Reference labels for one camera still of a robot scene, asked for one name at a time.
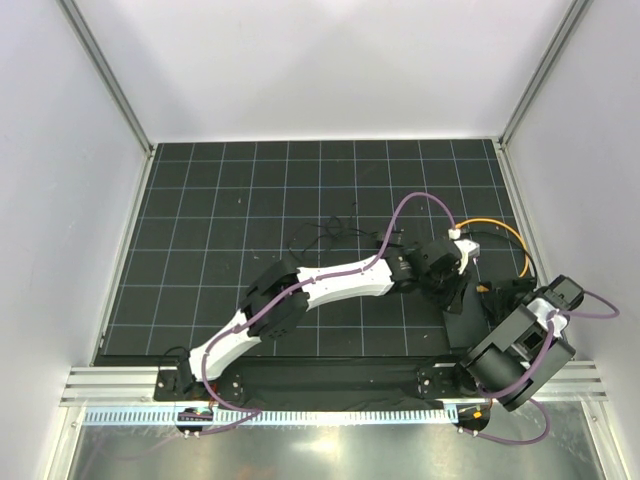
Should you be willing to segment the black network switch box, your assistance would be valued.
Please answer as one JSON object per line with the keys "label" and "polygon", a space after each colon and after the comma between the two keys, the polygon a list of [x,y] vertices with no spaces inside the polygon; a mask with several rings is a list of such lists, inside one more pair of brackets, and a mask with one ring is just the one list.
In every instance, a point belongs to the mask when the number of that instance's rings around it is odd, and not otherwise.
{"label": "black network switch box", "polygon": [[451,351],[464,353],[489,334],[489,326],[475,286],[467,288],[460,314],[445,313],[444,326]]}

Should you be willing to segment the black power adapter with cord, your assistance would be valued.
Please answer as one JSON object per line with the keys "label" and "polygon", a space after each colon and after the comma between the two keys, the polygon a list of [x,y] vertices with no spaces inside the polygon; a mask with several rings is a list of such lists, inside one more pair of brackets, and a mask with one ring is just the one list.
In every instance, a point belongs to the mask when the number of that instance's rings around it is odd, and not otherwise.
{"label": "black power adapter with cord", "polygon": [[379,249],[384,241],[386,227],[377,231],[364,230],[359,227],[357,213],[358,202],[354,201],[348,217],[331,215],[325,220],[302,223],[285,242],[287,252],[293,259],[303,263],[308,254],[315,252],[320,256],[342,248],[343,244],[351,240],[366,239]]}

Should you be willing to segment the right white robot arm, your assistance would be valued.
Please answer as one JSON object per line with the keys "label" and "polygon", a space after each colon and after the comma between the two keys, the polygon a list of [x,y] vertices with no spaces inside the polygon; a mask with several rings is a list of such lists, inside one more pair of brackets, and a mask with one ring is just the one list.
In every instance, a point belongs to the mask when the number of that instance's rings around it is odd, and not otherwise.
{"label": "right white robot arm", "polygon": [[496,326],[462,356],[450,382],[460,395],[493,398],[514,411],[574,357],[562,332],[584,289],[560,275],[539,288],[532,278],[483,282],[477,292]]}

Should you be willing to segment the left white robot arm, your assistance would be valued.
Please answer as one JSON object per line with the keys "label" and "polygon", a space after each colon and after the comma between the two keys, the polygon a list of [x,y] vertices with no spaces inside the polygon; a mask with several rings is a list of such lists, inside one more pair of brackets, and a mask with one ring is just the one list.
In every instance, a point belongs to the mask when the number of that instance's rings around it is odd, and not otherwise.
{"label": "left white robot arm", "polygon": [[441,238],[426,246],[387,246],[364,260],[330,267],[278,261],[249,286],[220,332],[179,357],[176,387],[190,400],[203,399],[212,380],[243,354],[289,334],[307,312],[328,303],[418,291],[439,310],[459,314],[471,279],[468,267],[479,254],[472,240]]}

